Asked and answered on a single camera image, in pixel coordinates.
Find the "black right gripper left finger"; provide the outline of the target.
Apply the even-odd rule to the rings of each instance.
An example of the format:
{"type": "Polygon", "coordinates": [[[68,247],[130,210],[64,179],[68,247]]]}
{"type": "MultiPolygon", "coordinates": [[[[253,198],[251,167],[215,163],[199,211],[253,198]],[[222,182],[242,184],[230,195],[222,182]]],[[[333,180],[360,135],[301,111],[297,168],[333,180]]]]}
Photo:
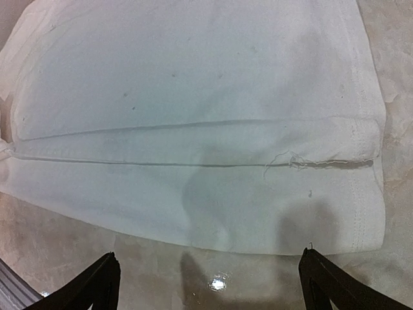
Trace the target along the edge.
{"type": "Polygon", "coordinates": [[[32,304],[31,309],[111,309],[119,302],[121,268],[115,254],[109,252],[65,286],[32,304]]]}

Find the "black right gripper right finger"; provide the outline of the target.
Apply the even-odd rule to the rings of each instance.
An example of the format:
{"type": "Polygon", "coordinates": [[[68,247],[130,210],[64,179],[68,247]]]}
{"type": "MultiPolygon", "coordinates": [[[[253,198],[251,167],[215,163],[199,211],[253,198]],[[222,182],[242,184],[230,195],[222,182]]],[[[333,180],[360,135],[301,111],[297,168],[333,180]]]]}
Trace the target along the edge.
{"type": "Polygon", "coordinates": [[[409,308],[362,284],[315,249],[304,249],[298,270],[307,309],[409,308]]]}

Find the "white cloth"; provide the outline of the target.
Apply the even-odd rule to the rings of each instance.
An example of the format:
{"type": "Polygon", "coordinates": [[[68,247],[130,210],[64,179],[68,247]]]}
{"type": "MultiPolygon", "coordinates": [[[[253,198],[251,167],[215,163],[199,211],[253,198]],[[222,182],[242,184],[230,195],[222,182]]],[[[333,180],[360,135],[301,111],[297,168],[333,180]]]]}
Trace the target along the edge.
{"type": "Polygon", "coordinates": [[[243,254],[379,249],[385,105],[355,1],[34,1],[1,49],[1,191],[243,254]]]}

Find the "aluminium front rail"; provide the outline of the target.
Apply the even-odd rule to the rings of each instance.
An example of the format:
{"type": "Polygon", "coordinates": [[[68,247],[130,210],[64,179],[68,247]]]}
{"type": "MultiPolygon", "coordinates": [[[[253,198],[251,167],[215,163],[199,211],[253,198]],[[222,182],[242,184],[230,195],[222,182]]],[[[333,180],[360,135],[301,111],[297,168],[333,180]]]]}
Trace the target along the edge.
{"type": "Polygon", "coordinates": [[[43,299],[3,260],[0,262],[0,294],[1,310],[25,309],[43,299]]]}

